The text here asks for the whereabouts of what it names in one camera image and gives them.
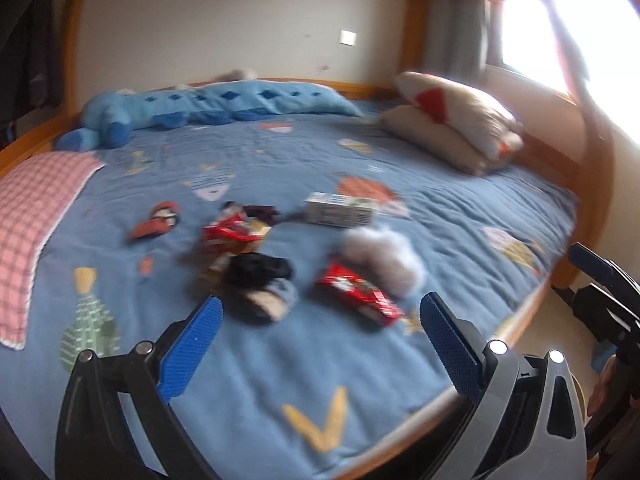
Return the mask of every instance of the gray curtain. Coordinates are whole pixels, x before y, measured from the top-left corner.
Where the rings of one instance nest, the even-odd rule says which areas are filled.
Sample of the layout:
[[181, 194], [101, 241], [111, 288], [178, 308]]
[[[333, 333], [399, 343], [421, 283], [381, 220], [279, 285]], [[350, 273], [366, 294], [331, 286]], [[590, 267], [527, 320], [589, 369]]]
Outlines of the gray curtain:
[[478, 86], [488, 48], [487, 0], [430, 0], [422, 71]]

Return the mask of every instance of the blue stuffed animal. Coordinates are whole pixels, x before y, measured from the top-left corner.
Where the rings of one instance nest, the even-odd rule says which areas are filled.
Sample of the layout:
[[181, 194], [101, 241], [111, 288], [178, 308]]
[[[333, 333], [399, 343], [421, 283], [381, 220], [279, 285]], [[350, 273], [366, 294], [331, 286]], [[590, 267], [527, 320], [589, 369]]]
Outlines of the blue stuffed animal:
[[362, 116], [338, 92], [314, 83], [246, 80], [140, 94], [104, 92], [84, 106], [82, 127], [62, 135], [56, 149], [120, 148], [129, 142], [132, 130], [152, 126], [171, 129], [308, 113]]

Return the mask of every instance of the wooden bed frame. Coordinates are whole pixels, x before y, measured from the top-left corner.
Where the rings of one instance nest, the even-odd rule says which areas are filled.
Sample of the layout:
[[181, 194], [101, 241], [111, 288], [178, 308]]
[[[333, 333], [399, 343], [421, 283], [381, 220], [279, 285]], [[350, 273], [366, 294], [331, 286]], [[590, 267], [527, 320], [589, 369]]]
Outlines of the wooden bed frame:
[[[63, 27], [65, 100], [60, 115], [19, 137], [0, 151], [0, 177], [30, 156], [50, 151], [56, 137], [75, 128], [78, 123], [76, 45], [83, 1], [67, 0], [66, 2]], [[594, 247], [602, 234], [612, 193], [614, 161], [611, 127], [609, 121], [593, 103], [583, 79], [579, 76], [580, 54], [559, 19], [553, 0], [542, 1], [547, 6], [558, 44], [564, 54], [568, 84], [570, 88], [575, 89], [572, 98], [584, 118], [587, 134], [586, 148], [582, 160], [575, 162], [542, 140], [525, 134], [525, 147], [518, 154], [516, 162], [556, 184], [571, 189], [580, 198], [577, 225], [572, 240]], [[427, 32], [424, 23], [428, 2], [429, 0], [408, 0], [399, 71], [420, 66], [423, 41]], [[350, 99], [375, 99], [397, 95], [391, 89], [362, 84], [323, 80], [303, 81], [330, 86]], [[555, 271], [531, 293], [516, 314], [498, 329], [496, 335], [509, 345], [515, 344], [542, 304], [548, 293], [549, 284], [568, 286], [577, 274], [566, 258], [562, 259]], [[355, 458], [337, 478], [354, 480], [397, 456], [440, 424], [455, 409], [457, 401], [457, 394], [453, 388], [450, 388], [373, 448]]]

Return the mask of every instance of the pink plaid blanket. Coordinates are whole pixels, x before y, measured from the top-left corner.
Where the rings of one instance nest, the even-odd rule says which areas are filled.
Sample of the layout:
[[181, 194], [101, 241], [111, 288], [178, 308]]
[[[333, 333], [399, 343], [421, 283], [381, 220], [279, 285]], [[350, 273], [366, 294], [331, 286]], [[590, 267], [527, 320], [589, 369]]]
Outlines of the pink plaid blanket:
[[24, 348], [40, 252], [89, 177], [103, 166], [87, 153], [44, 153], [0, 180], [0, 343]]

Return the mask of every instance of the light switch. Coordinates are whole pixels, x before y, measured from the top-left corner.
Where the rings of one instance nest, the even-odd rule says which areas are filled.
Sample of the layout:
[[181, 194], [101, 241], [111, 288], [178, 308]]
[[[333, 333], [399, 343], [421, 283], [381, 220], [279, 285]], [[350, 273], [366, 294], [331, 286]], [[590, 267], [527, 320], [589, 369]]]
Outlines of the light switch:
[[356, 33], [349, 32], [348, 30], [341, 30], [340, 39], [338, 41], [341, 44], [353, 46], [356, 44]]

